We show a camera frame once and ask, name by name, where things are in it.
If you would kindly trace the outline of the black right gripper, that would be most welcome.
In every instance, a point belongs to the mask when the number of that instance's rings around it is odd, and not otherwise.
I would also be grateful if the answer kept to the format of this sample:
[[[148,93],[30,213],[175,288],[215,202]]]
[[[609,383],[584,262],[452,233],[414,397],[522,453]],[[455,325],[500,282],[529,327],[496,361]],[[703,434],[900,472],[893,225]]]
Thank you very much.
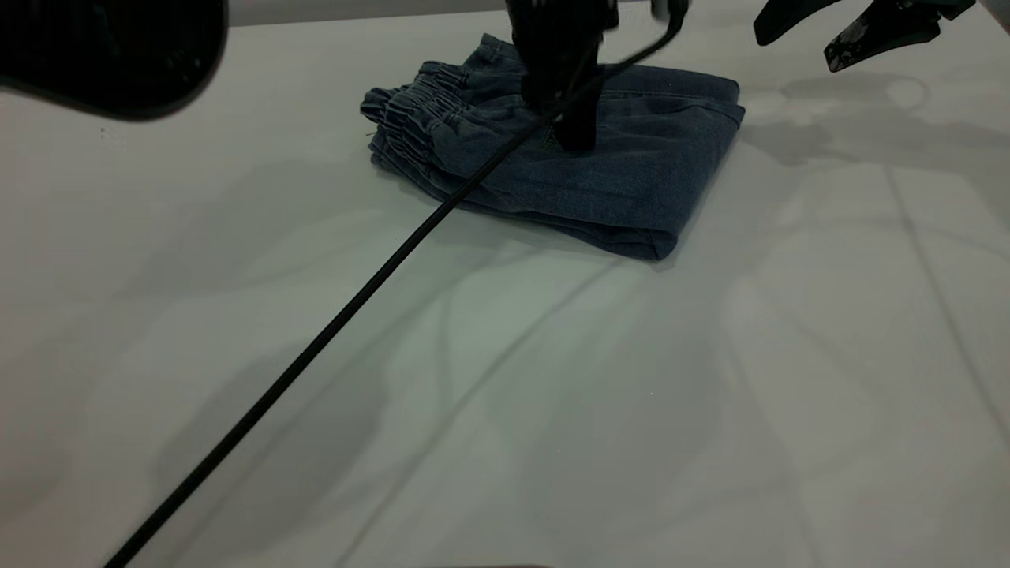
[[[805,18],[838,0],[769,0],[754,21],[758,46],[775,43]],[[858,62],[898,48],[929,43],[939,36],[939,21],[954,21],[971,9],[966,1],[873,1],[826,48],[824,60],[838,73]]]

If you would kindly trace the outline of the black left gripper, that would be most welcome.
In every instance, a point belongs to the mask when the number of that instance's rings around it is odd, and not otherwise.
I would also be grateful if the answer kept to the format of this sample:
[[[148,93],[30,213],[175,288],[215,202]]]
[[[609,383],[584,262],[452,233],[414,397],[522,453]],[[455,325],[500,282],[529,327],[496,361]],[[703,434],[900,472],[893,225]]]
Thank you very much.
[[[552,109],[590,84],[604,68],[597,55],[605,32],[617,28],[615,1],[506,1],[513,43],[526,66],[521,92],[533,109]],[[564,151],[589,152],[597,140],[602,87],[578,100],[552,125]]]

